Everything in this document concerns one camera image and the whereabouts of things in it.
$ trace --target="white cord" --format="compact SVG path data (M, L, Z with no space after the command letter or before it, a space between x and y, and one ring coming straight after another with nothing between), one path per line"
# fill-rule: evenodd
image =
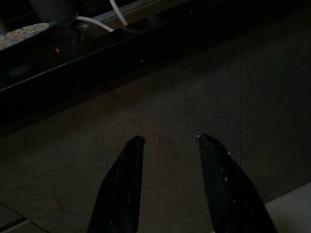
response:
M120 9L118 8L118 6L117 6L115 0L110 0L110 4L112 5L112 8L113 8L114 11L116 12L116 14L117 14L118 18L120 19L120 21L122 22L122 24L123 24L124 26L127 26L128 23L127 23L126 19L124 18L124 16L122 15Z
M97 21L97 20L94 20L94 19L92 19L92 18L88 18L88 17L84 17L84 16L78 16L76 19L77 19L77 20L80 20L80 21L85 21L85 22L89 22L89 23L94 23L94 24L96 24L96 25L98 25L98 26L100 26L100 27L106 29L106 30L109 31L109 32L113 32L113 31L114 31L112 28L108 27L107 25L104 25L103 23L101 23L101 22L99 22L99 21Z

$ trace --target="gray floor tile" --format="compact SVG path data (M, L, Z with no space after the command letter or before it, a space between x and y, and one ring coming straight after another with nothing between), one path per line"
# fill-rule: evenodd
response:
M241 156L237 39L0 138L0 200L50 232L86 232L124 143L146 137L139 231L211 230L195 136Z
M46 231L29 222L19 228L12 230L11 233L46 233Z
M311 179L311 9L244 37L242 167L264 201Z

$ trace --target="patterned plate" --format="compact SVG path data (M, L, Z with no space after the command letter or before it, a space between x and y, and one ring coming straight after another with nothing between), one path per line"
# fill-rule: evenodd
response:
M12 45L15 45L23 40L26 40L32 36L41 33L48 28L55 25L56 22L52 23L38 23L30 26L26 26L20 29L16 29L9 33L0 35L0 50L6 49Z

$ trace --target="dark countertop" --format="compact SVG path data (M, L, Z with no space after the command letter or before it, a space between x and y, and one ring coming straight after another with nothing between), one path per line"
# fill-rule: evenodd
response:
M251 4L194 0L97 38L72 24L0 51L0 134L309 6Z

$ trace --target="plate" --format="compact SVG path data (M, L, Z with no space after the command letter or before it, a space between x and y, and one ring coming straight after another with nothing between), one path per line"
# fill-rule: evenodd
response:
M9 33L0 35L0 50L13 46L21 41L24 41L30 37L33 37L48 28L54 26L56 22L52 23L38 23L29 25L20 29L16 29Z

